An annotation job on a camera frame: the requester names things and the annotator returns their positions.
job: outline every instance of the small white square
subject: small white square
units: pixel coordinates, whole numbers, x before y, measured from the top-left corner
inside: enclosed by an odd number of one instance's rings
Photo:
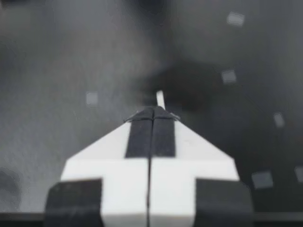
[[[274,113],[274,120],[278,128],[282,128],[285,124],[283,115],[280,112]]]
[[[221,76],[224,84],[235,83],[237,81],[234,70],[223,71]]]
[[[87,92],[86,93],[86,104],[87,105],[97,105],[98,104],[98,93],[97,92]]]
[[[255,189],[271,188],[274,186],[273,178],[269,171],[257,172],[251,175]]]
[[[230,12],[227,16],[227,23],[234,26],[242,26],[245,16],[240,13]]]
[[[294,171],[297,176],[298,182],[302,183],[303,182],[303,167],[302,166],[296,167],[294,169]]]

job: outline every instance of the black tape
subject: black tape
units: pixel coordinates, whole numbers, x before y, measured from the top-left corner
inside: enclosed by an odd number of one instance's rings
[[[152,128],[153,157],[175,157],[175,117],[161,107],[155,107]]]
[[[60,182],[48,194],[44,227],[103,227],[102,181]]]
[[[241,182],[196,180],[194,227],[252,227],[250,190]]]

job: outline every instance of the gray background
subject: gray background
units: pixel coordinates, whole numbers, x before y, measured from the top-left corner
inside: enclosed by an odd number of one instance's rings
[[[251,173],[266,170],[272,157],[274,173],[294,172],[303,164],[302,7],[301,0],[174,0],[160,29],[126,0],[8,5],[0,12],[0,211],[41,212],[65,160],[144,108],[133,81],[166,69],[176,56],[235,69],[241,92],[249,93],[266,115],[248,126],[262,129],[274,124],[267,116],[283,113],[285,131],[269,133],[269,143],[259,138],[266,143],[262,150],[251,141],[256,160],[239,155],[245,183],[252,185]],[[245,15],[242,28],[226,24],[231,11]],[[94,108],[86,105],[89,91],[98,92]],[[246,125],[230,121],[222,130],[217,123],[234,116],[229,110],[237,108],[229,98],[216,99],[207,116],[188,112],[185,122],[195,119],[188,124],[202,135],[204,129],[212,131],[205,136],[220,147],[231,139],[230,131],[236,137]],[[197,118],[214,124],[197,124]],[[275,144],[276,135],[283,144]],[[264,150],[272,156],[265,159]],[[255,166],[245,168],[253,161]],[[295,196],[303,197],[301,192]],[[273,209],[256,204],[259,211]]]

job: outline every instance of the dark background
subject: dark background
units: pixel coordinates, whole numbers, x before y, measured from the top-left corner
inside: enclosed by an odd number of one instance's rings
[[[156,2],[3,5],[0,211],[42,212],[65,160],[155,104],[158,89],[168,110],[235,158],[257,212],[303,211],[294,173],[303,165],[303,1]],[[231,11],[245,15],[243,27],[226,23]],[[228,69],[237,83],[226,86]],[[271,171],[273,188],[254,190],[258,171]]]

